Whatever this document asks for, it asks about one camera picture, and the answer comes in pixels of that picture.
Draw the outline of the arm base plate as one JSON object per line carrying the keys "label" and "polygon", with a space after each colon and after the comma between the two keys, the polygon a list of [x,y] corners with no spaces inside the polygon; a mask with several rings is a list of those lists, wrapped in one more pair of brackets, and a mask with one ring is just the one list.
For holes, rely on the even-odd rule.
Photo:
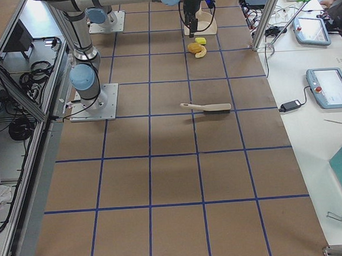
{"label": "arm base plate", "polygon": [[101,24],[91,23],[89,33],[92,34],[113,34],[124,31],[125,11],[112,11],[107,15],[105,22]]}
{"label": "arm base plate", "polygon": [[119,86],[115,84],[101,84],[101,91],[94,104],[93,100],[82,100],[73,104],[72,113],[69,117],[71,122],[114,120],[116,118],[117,99]]}

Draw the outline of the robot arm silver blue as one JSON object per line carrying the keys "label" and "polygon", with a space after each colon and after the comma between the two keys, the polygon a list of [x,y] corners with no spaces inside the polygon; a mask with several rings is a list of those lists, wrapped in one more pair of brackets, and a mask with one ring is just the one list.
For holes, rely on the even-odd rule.
{"label": "robot arm silver blue", "polygon": [[160,2],[173,6],[183,1],[184,18],[191,21],[191,31],[195,33],[196,12],[200,9],[203,0],[36,0],[46,2],[50,7],[59,10],[65,17],[64,26],[74,45],[74,55],[79,61],[93,61],[100,55],[93,46],[86,18],[92,22],[106,21],[112,5],[124,5],[146,2]]}
{"label": "robot arm silver blue", "polygon": [[110,6],[87,8],[85,14],[91,23],[98,24],[101,27],[112,27],[118,21]]}

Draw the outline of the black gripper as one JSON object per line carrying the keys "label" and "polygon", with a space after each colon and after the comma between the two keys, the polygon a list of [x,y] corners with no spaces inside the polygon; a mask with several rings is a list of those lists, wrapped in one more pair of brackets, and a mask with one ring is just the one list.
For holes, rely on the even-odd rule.
{"label": "black gripper", "polygon": [[183,0],[184,21],[187,22],[189,36],[193,37],[198,31],[198,19],[196,13],[199,11],[201,0]]}

